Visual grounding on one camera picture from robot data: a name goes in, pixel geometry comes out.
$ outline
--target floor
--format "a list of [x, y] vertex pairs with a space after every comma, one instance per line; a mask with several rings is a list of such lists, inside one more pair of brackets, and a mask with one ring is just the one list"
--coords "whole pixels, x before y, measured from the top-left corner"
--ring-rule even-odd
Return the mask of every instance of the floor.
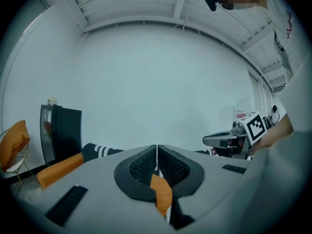
[[[39, 197], [41, 195], [42, 189], [41, 189], [41, 186], [37, 180], [37, 175], [33, 175], [31, 177], [28, 177], [28, 178], [24, 179], [22, 182], [23, 182], [24, 187], [25, 187], [28, 195], [30, 196], [31, 200], [35, 200], [37, 197]], [[10, 189], [11, 189], [13, 196], [16, 196], [16, 193], [18, 192], [18, 194], [17, 194], [18, 198], [23, 199], [28, 203], [32, 203], [32, 201], [27, 196], [25, 190], [23, 188], [20, 188], [20, 187], [21, 187], [21, 185], [20, 185], [19, 181], [10, 185]]]

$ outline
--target black textured pad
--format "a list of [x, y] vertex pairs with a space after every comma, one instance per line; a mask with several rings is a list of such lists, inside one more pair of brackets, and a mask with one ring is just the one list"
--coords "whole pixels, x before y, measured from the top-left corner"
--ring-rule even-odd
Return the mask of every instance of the black textured pad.
[[232, 171], [232, 172], [239, 173], [239, 174], [244, 174], [246, 171], [246, 168], [242, 168], [242, 167], [238, 167], [238, 166], [231, 166], [231, 165], [225, 165], [222, 168], [229, 170], [229, 171]]
[[63, 226], [87, 190], [82, 186], [73, 186], [46, 214], [46, 217], [52, 222]]

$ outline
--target black mesh grille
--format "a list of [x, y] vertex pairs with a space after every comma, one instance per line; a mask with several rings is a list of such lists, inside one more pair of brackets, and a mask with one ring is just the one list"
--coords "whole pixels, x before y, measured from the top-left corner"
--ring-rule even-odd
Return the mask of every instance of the black mesh grille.
[[150, 186], [156, 167], [156, 148], [134, 161], [129, 168], [130, 175], [144, 185]]
[[158, 165], [171, 187], [184, 180], [190, 174], [188, 165], [160, 148], [158, 149]]

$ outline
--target chair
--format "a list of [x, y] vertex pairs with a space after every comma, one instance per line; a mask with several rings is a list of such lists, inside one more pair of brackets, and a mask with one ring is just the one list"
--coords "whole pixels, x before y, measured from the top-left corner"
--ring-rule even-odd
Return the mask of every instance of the chair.
[[[4, 137], [4, 135], [7, 133], [8, 130], [5, 130], [1, 135], [0, 138]], [[28, 169], [28, 171], [30, 172], [30, 174], [33, 176], [32, 172], [29, 170], [28, 166], [25, 163], [25, 160], [27, 158], [27, 154], [28, 154], [28, 143], [26, 144], [26, 146], [24, 146], [24, 148], [16, 155], [13, 164], [4, 172], [4, 173], [8, 173], [8, 174], [16, 174], [19, 178], [19, 182], [21, 184], [21, 187], [18, 189], [16, 196], [18, 195], [20, 189], [23, 187], [23, 189], [25, 190], [27, 196], [29, 197], [30, 201], [32, 202], [26, 188], [24, 187], [24, 184], [19, 176], [19, 171], [21, 166], [24, 164], [26, 166], [26, 168]]]

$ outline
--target shirt sleeve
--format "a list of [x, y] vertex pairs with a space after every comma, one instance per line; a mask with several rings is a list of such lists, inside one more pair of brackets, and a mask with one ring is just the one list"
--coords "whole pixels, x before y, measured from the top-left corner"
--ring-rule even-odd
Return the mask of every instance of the shirt sleeve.
[[280, 94], [294, 131], [312, 130], [312, 58], [306, 60]]

